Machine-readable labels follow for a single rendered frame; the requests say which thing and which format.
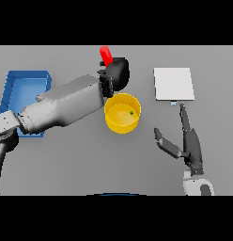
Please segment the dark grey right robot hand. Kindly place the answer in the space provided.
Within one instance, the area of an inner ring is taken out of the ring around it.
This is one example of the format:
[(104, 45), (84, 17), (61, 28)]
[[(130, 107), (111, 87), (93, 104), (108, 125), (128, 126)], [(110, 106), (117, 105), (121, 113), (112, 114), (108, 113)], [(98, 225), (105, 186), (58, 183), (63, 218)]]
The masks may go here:
[(153, 129), (156, 144), (162, 151), (175, 159), (183, 158), (185, 165), (190, 169), (191, 175), (203, 175), (203, 158), (200, 141), (195, 129), (190, 125), (184, 103), (180, 104), (179, 115), (183, 131), (183, 149), (167, 140), (157, 127)]

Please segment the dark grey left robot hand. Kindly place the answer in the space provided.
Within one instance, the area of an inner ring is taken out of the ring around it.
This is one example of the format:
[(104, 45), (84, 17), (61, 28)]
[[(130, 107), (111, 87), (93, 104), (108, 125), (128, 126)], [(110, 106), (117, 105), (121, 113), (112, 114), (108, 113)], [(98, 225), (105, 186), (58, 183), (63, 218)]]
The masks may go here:
[(129, 83), (130, 69), (129, 61), (125, 57), (114, 57), (113, 62), (106, 66), (103, 61), (100, 62), (100, 75), (102, 95), (112, 98), (115, 91), (123, 90)]

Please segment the red beaker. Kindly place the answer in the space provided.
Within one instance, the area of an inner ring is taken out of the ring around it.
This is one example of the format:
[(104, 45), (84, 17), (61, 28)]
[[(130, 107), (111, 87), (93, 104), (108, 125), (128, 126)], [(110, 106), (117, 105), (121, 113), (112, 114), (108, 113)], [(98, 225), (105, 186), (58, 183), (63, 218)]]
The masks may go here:
[(100, 48), (100, 55), (105, 67), (108, 67), (113, 62), (113, 57), (108, 46)]

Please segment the yellow bowl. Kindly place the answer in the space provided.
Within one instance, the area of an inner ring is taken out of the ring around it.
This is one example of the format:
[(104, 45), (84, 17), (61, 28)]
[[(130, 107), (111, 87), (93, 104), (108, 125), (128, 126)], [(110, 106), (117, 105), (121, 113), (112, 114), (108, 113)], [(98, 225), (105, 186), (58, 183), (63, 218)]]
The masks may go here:
[(103, 111), (105, 122), (111, 131), (128, 134), (139, 123), (141, 105), (131, 94), (120, 92), (106, 101)]

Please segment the pale square measuring scale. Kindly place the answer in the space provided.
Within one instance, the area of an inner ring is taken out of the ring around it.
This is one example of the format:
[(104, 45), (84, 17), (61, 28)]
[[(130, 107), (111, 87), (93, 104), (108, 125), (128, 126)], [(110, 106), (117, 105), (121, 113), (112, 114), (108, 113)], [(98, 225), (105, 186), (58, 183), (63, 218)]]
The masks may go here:
[(189, 68), (154, 68), (157, 101), (193, 101), (194, 87)]

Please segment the blue tray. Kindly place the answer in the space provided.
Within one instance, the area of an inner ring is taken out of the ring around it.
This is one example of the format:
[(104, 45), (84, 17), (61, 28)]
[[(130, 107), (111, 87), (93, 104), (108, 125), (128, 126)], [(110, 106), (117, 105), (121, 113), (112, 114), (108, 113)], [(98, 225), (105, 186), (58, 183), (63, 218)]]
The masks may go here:
[(60, 124), (59, 103), (48, 71), (9, 71), (0, 104), (0, 144), (42, 137)]

